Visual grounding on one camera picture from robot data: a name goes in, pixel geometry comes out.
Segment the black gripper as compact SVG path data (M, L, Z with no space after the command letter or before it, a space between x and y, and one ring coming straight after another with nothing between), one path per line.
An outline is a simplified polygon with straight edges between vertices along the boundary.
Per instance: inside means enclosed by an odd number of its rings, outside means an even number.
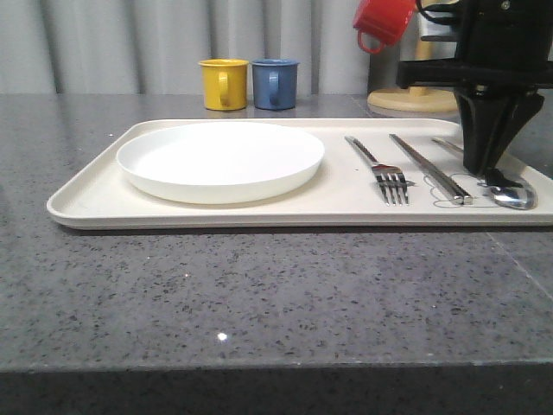
M420 15L454 32L453 58L401 61L397 85L552 88L551 1L455 1ZM539 93L484 96L455 90L466 169L494 168L511 141L543 107Z

